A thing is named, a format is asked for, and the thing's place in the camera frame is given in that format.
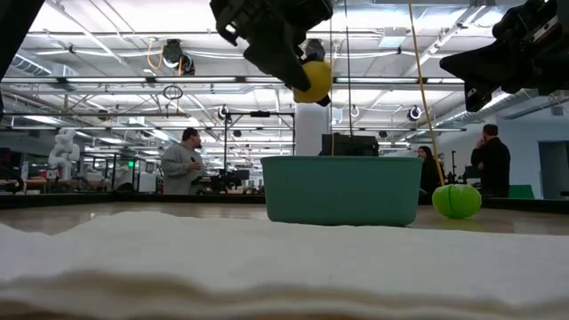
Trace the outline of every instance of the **ceiling light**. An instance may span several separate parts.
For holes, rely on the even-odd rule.
[[[409,78],[409,77],[355,76],[355,77],[337,77],[336,82],[338,84],[347,84],[349,82],[351,82],[352,84],[417,84],[419,82],[419,79]]]
[[[156,73],[154,73],[154,71],[152,71],[150,69],[143,69],[142,71],[144,71],[146,73],[150,73],[152,76],[156,76]]]
[[[234,83],[234,76],[164,76],[156,78],[158,83],[226,84]]]
[[[146,78],[143,77],[70,77],[67,78],[70,84],[143,84]]]
[[[49,127],[49,126],[13,126],[10,127],[13,130],[57,130],[56,127]]]
[[[98,138],[98,139],[101,141],[105,141],[107,143],[114,143],[114,144],[124,143],[123,140],[116,139],[116,138]]]
[[[59,124],[60,122],[48,116],[24,116],[26,119],[34,120],[44,124]]]
[[[407,142],[378,142],[380,146],[409,146]]]
[[[254,84],[280,84],[282,81],[272,76],[248,76],[245,78],[247,83]]]
[[[166,133],[160,131],[160,130],[153,130],[150,134],[152,134],[153,136],[162,139],[164,141],[168,141],[170,139],[170,136],[167,135]]]
[[[3,84],[57,84],[54,77],[6,77],[2,79]]]
[[[429,78],[427,84],[464,84],[459,78]]]
[[[77,132],[76,133],[78,136],[84,137],[84,138],[92,138],[92,136],[90,136],[89,134],[86,133],[82,133],[82,132]]]
[[[289,145],[292,141],[228,141],[228,144],[248,144],[248,145]]]

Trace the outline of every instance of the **cable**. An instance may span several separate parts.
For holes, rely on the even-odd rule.
[[[146,56],[146,60],[148,61],[148,65],[153,68],[154,70],[158,70],[162,67],[162,59],[164,58],[164,46],[160,49],[160,62],[158,63],[158,67],[152,64],[150,61],[150,51],[152,50],[152,44],[154,43],[153,39],[150,39],[150,45],[148,46],[148,54]]]
[[[430,138],[433,142],[433,149],[435,149],[435,163],[437,164],[438,178],[441,182],[441,186],[445,185],[445,176],[441,170],[441,164],[438,161],[438,147],[437,147],[437,136],[433,131],[433,124],[430,121],[429,108],[427,107],[427,98],[425,98],[425,84],[423,83],[423,76],[421,72],[421,62],[419,58],[419,46],[417,45],[417,33],[415,32],[415,23],[413,22],[413,6],[412,0],[407,0],[407,6],[409,7],[409,19],[411,19],[411,31],[413,32],[413,46],[415,49],[415,59],[417,60],[417,73],[419,74],[419,87],[421,88],[421,98],[423,101],[423,108],[425,109],[425,116],[427,117],[427,124],[429,124]]]

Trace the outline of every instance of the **black monitor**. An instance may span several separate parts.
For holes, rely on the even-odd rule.
[[[239,180],[249,180],[249,170],[235,170],[233,176]]]
[[[320,156],[379,156],[380,146],[373,136],[322,135]]]

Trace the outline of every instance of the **white cloth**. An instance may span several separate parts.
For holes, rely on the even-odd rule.
[[[124,319],[327,312],[567,319],[569,237],[98,217],[56,236],[0,226],[0,316],[15,302]]]

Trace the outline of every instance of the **yellow ball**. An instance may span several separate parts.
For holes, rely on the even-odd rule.
[[[305,63],[302,68],[306,72],[311,86],[306,92],[293,88],[294,102],[315,103],[322,100],[328,95],[332,86],[332,69],[330,64],[323,61],[310,61]]]

